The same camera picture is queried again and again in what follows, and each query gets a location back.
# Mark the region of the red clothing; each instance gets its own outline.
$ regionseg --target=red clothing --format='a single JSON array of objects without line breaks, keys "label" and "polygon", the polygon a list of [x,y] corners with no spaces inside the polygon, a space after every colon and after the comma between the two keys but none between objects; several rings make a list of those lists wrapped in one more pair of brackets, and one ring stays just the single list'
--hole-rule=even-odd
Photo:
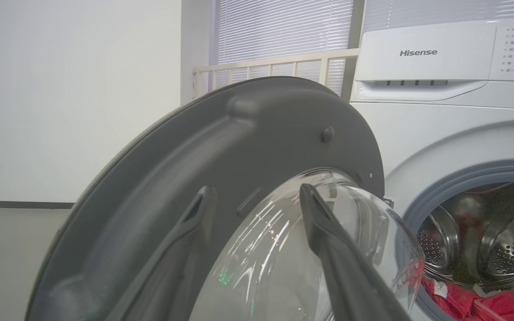
[{"label": "red clothing", "polygon": [[435,295],[434,282],[424,279],[423,285],[435,303],[459,321],[514,321],[514,291],[501,291],[489,297],[479,297],[473,290],[465,290],[447,282],[447,297]]}]

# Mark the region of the window railing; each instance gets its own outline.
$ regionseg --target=window railing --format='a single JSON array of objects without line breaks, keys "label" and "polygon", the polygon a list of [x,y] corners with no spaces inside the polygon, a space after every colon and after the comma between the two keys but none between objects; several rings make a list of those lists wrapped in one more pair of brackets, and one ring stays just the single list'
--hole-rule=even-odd
[{"label": "window railing", "polygon": [[292,76],[296,77],[298,64],[311,61],[320,61],[320,76],[318,82],[322,85],[326,85],[328,65],[330,61],[333,59],[355,58],[358,57],[358,52],[359,49],[357,48],[338,49],[319,51],[316,53],[300,53],[297,55],[288,55],[282,57],[223,63],[221,65],[194,67],[194,98],[202,97],[204,94],[218,88],[218,72],[220,71],[227,71],[227,79],[221,82],[225,83],[224,85],[230,85],[236,82],[234,81],[234,71],[237,70],[246,70],[247,77],[244,79],[246,80],[251,79],[251,69],[255,67],[267,67],[267,73],[263,76],[259,76],[267,77],[274,75],[273,66],[287,65],[292,63]]}]

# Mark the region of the gray rubber seal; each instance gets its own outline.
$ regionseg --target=gray rubber seal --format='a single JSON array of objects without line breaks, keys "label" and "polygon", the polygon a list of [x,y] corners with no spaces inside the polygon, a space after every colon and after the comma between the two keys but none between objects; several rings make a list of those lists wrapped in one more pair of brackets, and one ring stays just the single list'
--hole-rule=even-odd
[{"label": "gray rubber seal", "polygon": [[247,213],[284,181],[317,168],[343,171],[383,197],[371,129],[318,83],[260,78],[180,108],[132,142],[75,204],[43,264],[27,319],[105,319],[207,186],[216,210],[191,285],[196,297]]},{"label": "gray rubber seal", "polygon": [[[431,185],[418,196],[406,210],[404,221],[409,230],[416,235],[426,217],[447,199],[481,185],[507,181],[514,181],[514,160],[481,164],[453,173]],[[420,286],[416,303],[434,320],[453,321],[453,318],[436,305],[423,286]]]}]

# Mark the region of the open washing machine door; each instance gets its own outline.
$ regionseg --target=open washing machine door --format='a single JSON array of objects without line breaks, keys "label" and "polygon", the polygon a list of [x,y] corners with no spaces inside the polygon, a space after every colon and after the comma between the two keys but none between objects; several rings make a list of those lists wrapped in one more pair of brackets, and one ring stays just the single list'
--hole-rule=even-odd
[{"label": "open washing machine door", "polygon": [[318,83],[261,78],[161,120],[79,199],[29,321],[407,320],[423,253],[375,138]]}]

